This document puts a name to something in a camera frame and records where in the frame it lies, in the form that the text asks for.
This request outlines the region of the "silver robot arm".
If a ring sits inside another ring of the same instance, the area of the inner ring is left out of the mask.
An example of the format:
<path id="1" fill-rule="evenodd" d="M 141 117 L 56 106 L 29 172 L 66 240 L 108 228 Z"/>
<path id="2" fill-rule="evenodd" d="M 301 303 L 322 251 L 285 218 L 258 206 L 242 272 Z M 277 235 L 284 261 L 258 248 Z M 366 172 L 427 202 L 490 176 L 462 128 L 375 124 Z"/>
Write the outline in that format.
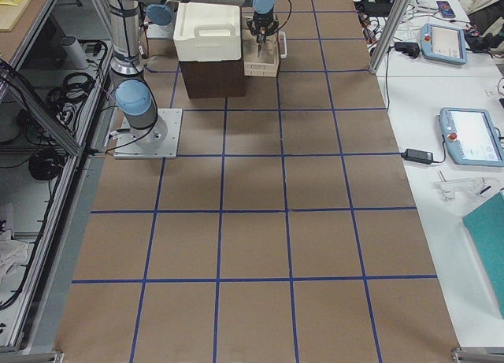
<path id="1" fill-rule="evenodd" d="M 148 87 L 154 78 L 146 65 L 158 58 L 180 70 L 181 85 L 169 82 L 174 102 L 187 102 L 182 138 L 223 135 L 226 100 L 237 109 L 262 109 L 276 91 L 274 77 L 247 77 L 243 36 L 247 30 L 260 50 L 276 35 L 275 0 L 108 0 L 112 26 L 116 100 L 134 135 L 154 137 L 161 117 Z"/>

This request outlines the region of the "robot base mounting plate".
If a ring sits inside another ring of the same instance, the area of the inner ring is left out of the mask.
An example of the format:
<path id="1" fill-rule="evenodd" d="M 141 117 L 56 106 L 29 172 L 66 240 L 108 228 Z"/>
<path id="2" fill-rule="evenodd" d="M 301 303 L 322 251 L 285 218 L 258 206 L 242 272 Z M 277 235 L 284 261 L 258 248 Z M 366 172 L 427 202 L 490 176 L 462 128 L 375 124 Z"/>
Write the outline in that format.
<path id="1" fill-rule="evenodd" d="M 158 159 L 176 158 L 182 124 L 182 109 L 159 109 L 157 123 L 148 135 L 145 131 L 130 130 L 130 125 L 123 117 L 121 127 L 128 131 L 119 134 L 113 152 L 115 158 L 123 159 Z"/>

